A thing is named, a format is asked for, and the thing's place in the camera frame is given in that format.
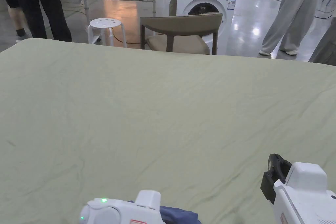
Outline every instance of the metal table leg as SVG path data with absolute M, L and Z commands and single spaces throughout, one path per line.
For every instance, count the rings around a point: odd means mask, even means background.
M 84 10 L 86 14 L 86 23 L 87 25 L 89 25 L 91 19 L 90 19 L 89 5 L 87 4 L 87 0 L 84 0 Z

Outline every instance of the red label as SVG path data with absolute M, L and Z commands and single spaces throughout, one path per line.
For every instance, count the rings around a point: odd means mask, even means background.
M 131 220 L 131 221 L 129 222 L 129 224 L 147 224 L 147 223 L 142 222 L 142 221 L 137 221 L 137 220 Z

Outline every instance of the black pants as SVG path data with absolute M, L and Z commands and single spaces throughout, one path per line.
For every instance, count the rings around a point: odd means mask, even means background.
M 28 22 L 33 38 L 46 39 L 39 0 L 18 0 Z M 48 17 L 55 40 L 71 41 L 71 33 L 64 17 L 60 0 L 40 0 Z

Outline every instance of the chair backrest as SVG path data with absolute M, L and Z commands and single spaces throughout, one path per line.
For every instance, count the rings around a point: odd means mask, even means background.
M 167 35 L 167 52 L 172 52 L 175 36 L 200 37 L 213 33 L 213 54 L 217 52 L 218 30 L 222 22 L 222 13 L 207 13 L 201 15 L 170 16 L 170 17 L 141 17 L 141 49 L 145 44 L 145 27 Z

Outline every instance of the washing machine door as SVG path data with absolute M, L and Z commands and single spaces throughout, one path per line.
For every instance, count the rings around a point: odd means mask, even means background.
M 197 15 L 197 14 L 206 14 L 210 12 L 220 12 L 223 14 L 222 23 L 218 32 L 218 37 L 224 32 L 227 24 L 228 16 L 227 11 L 224 6 L 228 5 L 229 0 L 188 0 L 188 4 L 185 6 L 182 13 L 178 15 Z M 204 36 L 203 40 L 206 43 L 212 42 L 212 34 Z

